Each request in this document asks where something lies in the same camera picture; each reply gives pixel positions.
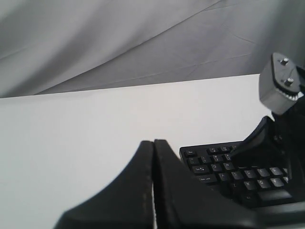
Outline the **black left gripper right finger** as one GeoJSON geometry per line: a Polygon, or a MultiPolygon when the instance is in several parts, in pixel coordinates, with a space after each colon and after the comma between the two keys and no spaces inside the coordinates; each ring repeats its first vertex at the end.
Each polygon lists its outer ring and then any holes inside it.
{"type": "Polygon", "coordinates": [[[259,217],[201,182],[166,140],[154,141],[154,204],[159,229],[260,229],[259,217]]]}

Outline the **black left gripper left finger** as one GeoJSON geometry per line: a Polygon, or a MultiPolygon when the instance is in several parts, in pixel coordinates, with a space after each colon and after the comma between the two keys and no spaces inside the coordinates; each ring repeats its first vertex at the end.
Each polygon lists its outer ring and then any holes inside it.
{"type": "Polygon", "coordinates": [[[57,229],[152,229],[153,143],[142,141],[124,170],[95,196],[64,212],[57,229]]]}

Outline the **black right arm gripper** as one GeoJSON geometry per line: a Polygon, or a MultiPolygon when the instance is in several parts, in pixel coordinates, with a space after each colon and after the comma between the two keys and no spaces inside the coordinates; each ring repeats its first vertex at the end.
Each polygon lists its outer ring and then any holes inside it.
{"type": "Polygon", "coordinates": [[[305,200],[305,98],[299,96],[283,115],[264,116],[255,130],[230,153],[238,166],[268,166],[287,169],[287,180],[266,195],[271,205],[305,200]]]}

